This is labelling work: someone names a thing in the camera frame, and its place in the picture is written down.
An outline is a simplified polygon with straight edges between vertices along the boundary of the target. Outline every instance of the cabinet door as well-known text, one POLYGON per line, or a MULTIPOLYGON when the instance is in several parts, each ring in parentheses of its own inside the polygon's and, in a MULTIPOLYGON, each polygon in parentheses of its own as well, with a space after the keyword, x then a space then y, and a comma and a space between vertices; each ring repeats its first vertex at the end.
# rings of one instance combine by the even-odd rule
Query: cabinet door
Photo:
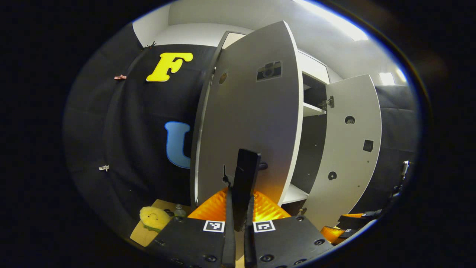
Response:
POLYGON ((380 105, 368 74, 326 85, 335 106, 327 108, 321 164, 304 207, 321 229, 335 226, 354 207, 377 164, 382 135, 380 105))
POLYGON ((268 168, 258 173, 255 189, 282 202, 301 137, 303 85, 297 52, 284 21, 256 30, 221 51, 198 115, 203 123, 195 170, 191 170, 198 205, 226 186, 223 165, 233 180, 240 148, 261 153, 268 168))

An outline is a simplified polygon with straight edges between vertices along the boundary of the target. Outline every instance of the cabinet shelf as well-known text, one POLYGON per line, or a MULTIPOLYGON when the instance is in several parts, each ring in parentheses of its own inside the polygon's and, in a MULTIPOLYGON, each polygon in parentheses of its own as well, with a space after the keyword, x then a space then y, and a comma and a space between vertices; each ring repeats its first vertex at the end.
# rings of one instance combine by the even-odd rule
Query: cabinet shelf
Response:
POLYGON ((313 115, 322 115, 322 114, 326 114, 327 112, 320 109, 320 108, 317 108, 315 106, 312 106, 308 103, 304 103, 304 109, 303 109, 303 117, 306 117, 306 116, 313 116, 313 115))
POLYGON ((303 190, 297 188, 296 186, 289 184, 288 191, 284 196, 283 204, 292 203, 296 201, 301 201, 307 199, 309 196, 308 193, 304 192, 303 190))

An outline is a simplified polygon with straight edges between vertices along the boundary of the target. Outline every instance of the stuffed toy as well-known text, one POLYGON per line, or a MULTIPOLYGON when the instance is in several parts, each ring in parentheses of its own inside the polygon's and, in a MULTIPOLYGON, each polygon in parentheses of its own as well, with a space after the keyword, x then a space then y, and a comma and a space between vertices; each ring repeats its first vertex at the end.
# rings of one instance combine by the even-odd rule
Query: stuffed toy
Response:
POLYGON ((156 232, 160 232, 171 219, 163 209, 153 206, 143 207, 139 212, 139 217, 144 228, 156 232))

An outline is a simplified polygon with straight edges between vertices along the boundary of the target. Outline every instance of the yellow letter f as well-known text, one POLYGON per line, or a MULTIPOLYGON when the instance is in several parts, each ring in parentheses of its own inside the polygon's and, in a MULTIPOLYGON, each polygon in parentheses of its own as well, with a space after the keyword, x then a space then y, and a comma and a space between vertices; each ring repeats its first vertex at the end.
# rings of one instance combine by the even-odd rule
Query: yellow letter f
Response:
POLYGON ((148 82, 165 82, 170 76, 167 75, 167 71, 170 68, 172 73, 176 73, 182 66, 183 60, 189 62, 193 59, 192 53, 162 53, 160 55, 160 61, 155 67, 154 72, 146 78, 148 82))

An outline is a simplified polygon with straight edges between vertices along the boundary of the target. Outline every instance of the camera sticker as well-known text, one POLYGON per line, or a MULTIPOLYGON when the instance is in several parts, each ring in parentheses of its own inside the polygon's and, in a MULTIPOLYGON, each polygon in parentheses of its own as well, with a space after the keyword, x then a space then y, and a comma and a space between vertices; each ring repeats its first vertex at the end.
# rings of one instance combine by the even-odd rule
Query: camera sticker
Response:
POLYGON ((257 70, 256 82, 261 82, 273 78, 281 77, 282 64, 281 61, 266 63, 265 66, 257 70))

